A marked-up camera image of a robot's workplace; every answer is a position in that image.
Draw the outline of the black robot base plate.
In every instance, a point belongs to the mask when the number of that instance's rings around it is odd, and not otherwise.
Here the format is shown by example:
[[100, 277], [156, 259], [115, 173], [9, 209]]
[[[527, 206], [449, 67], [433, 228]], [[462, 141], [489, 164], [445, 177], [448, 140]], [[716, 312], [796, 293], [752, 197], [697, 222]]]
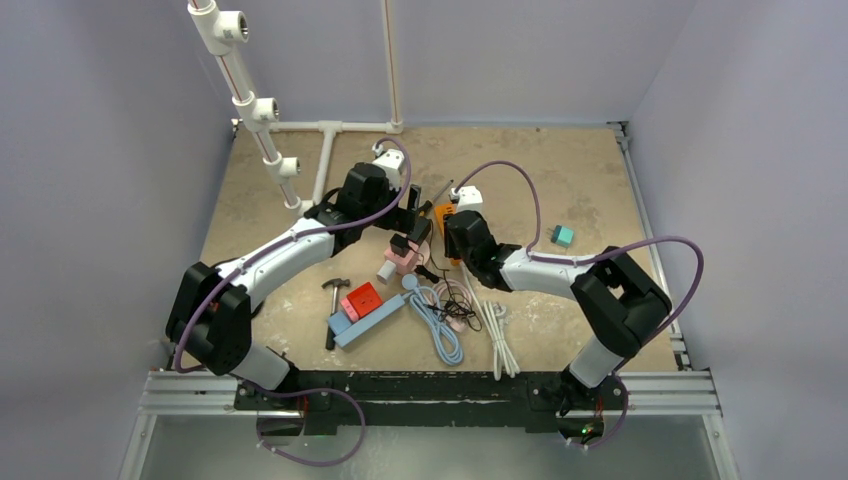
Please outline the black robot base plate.
[[527, 433], [599, 437], [607, 414], [627, 405], [626, 389], [609, 377], [593, 389], [565, 382], [562, 372], [523, 372], [495, 379], [484, 371], [303, 370], [275, 398], [244, 383], [234, 406], [262, 414], [292, 413], [308, 435], [340, 426], [519, 428]]

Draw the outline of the orange power strip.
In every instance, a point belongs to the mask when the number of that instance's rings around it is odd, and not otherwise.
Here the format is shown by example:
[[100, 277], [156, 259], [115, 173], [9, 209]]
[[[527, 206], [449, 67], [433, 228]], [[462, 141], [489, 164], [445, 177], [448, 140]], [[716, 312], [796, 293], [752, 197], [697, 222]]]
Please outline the orange power strip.
[[453, 203], [444, 203], [433, 207], [433, 215], [435, 222], [442, 236], [443, 250], [446, 258], [450, 260], [452, 266], [461, 264], [460, 259], [453, 258], [449, 255], [449, 240], [450, 237], [446, 231], [445, 220], [447, 217], [456, 213], [456, 208]]

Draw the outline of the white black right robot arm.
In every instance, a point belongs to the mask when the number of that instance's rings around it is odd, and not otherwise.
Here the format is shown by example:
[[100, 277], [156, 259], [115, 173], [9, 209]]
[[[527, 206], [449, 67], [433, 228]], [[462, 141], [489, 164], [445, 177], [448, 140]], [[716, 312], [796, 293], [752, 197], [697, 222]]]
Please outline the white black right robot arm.
[[476, 211], [444, 221], [447, 256], [459, 259], [485, 287], [531, 291], [575, 301], [593, 336], [562, 373], [561, 392], [576, 407], [596, 399], [603, 380], [649, 342], [671, 313], [669, 297], [626, 253], [589, 257], [532, 255], [499, 243]]

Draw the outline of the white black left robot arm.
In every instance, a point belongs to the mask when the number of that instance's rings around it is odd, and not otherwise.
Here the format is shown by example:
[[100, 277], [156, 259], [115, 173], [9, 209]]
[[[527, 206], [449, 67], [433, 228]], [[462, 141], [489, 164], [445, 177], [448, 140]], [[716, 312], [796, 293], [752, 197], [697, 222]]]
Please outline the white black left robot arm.
[[299, 273], [357, 242], [366, 228], [409, 232], [418, 217], [399, 204], [410, 180], [409, 163], [395, 150], [370, 163], [359, 162], [341, 187], [274, 240], [228, 262], [190, 266], [165, 329], [175, 345], [174, 369], [187, 372], [182, 358], [189, 355], [215, 375], [257, 385], [272, 408], [292, 405], [298, 395], [298, 370], [254, 341], [255, 312]]

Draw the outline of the black power adapter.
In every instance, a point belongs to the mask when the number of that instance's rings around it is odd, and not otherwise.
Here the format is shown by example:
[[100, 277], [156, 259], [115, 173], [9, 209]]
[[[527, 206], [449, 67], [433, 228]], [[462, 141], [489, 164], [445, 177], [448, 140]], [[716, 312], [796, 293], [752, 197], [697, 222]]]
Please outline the black power adapter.
[[389, 242], [389, 251], [393, 259], [405, 259], [411, 252], [409, 239], [400, 234], [394, 234]]

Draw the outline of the pink cube power socket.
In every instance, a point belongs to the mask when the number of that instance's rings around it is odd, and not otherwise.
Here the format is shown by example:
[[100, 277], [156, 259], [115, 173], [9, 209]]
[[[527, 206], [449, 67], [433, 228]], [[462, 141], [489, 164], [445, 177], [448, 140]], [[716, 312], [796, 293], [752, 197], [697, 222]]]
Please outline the pink cube power socket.
[[410, 243], [410, 247], [410, 254], [401, 260], [392, 258], [389, 247], [384, 251], [385, 260], [393, 261], [397, 265], [396, 275], [404, 276], [413, 273], [417, 266], [425, 265], [430, 259], [431, 248], [427, 241], [423, 241], [421, 244]]

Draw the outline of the teal USB charger plug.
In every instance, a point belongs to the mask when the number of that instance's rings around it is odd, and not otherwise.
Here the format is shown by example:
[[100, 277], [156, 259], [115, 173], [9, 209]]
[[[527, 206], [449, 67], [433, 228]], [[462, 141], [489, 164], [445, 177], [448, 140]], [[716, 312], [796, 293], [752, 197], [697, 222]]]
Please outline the teal USB charger plug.
[[552, 244], [560, 247], [570, 247], [574, 240], [574, 231], [562, 225], [555, 225], [547, 231], [549, 240]]

